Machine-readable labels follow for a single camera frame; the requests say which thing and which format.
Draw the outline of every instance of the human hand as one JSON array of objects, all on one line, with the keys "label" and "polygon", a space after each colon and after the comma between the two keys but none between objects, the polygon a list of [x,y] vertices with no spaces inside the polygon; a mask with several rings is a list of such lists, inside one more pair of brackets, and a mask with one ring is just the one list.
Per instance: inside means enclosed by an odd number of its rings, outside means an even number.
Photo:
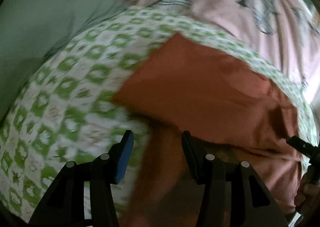
[{"label": "human hand", "polygon": [[318,194],[320,193],[320,186],[309,184],[309,182],[310,182],[310,173],[307,172],[302,177],[300,181],[300,186],[297,191],[297,195],[294,198],[294,204],[296,206],[296,210],[302,215],[304,215],[309,210],[309,207],[312,206]]}]

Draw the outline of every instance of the pink bedsheet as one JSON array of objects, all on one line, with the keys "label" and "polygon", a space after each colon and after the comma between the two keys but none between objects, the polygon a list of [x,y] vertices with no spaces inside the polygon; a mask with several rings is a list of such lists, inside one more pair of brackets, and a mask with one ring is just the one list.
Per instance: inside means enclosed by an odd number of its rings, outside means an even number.
[{"label": "pink bedsheet", "polygon": [[[126,0],[148,6],[158,0]],[[320,35],[297,0],[191,0],[191,16],[225,29],[304,84],[311,102],[320,85]]]}]

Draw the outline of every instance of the metal screw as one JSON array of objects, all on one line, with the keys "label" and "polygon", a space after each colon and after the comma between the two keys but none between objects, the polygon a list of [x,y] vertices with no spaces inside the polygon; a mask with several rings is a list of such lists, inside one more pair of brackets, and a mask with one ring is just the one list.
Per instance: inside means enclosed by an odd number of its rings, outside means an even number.
[{"label": "metal screw", "polygon": [[215,156],[212,155],[212,154],[207,154],[207,155],[205,156],[205,158],[206,158],[207,160],[214,160],[214,159],[215,159]]},{"label": "metal screw", "polygon": [[100,156],[100,158],[101,158],[102,160],[107,160],[108,158],[110,158],[110,156],[109,156],[107,153],[104,153],[104,154],[102,154],[102,155]]},{"label": "metal screw", "polygon": [[66,167],[68,167],[68,168],[72,168],[74,165],[75,165],[74,161],[68,161],[66,163]]},{"label": "metal screw", "polygon": [[242,162],[241,162],[241,166],[243,166],[243,167],[249,167],[250,164],[249,164],[249,162],[247,162],[247,161],[242,161]]}]

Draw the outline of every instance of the black clamp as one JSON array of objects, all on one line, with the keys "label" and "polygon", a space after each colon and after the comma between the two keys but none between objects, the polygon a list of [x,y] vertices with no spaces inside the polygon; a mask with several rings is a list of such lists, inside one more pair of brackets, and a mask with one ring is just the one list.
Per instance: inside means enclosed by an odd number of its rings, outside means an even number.
[{"label": "black clamp", "polygon": [[[119,227],[110,184],[124,177],[134,136],[127,130],[120,143],[92,162],[67,162],[53,180],[27,226]],[[92,219],[84,219],[84,182],[90,181]]]},{"label": "black clamp", "polygon": [[192,178],[205,185],[196,227],[223,226],[227,182],[231,182],[230,227],[288,226],[270,191],[247,161],[235,165],[207,154],[188,131],[182,134],[182,147]]},{"label": "black clamp", "polygon": [[297,136],[293,136],[286,140],[287,144],[295,148],[297,151],[310,158],[310,166],[308,171],[311,171],[311,184],[319,185],[320,182],[320,148],[314,147],[310,143],[305,142]]}]

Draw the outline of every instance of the pillow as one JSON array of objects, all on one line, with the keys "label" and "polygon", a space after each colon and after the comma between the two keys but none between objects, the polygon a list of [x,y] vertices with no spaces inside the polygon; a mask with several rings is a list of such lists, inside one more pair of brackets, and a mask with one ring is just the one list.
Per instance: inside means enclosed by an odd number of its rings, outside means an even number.
[{"label": "pillow", "polygon": [[4,0],[0,6],[0,121],[19,88],[48,56],[125,8],[121,0]]}]

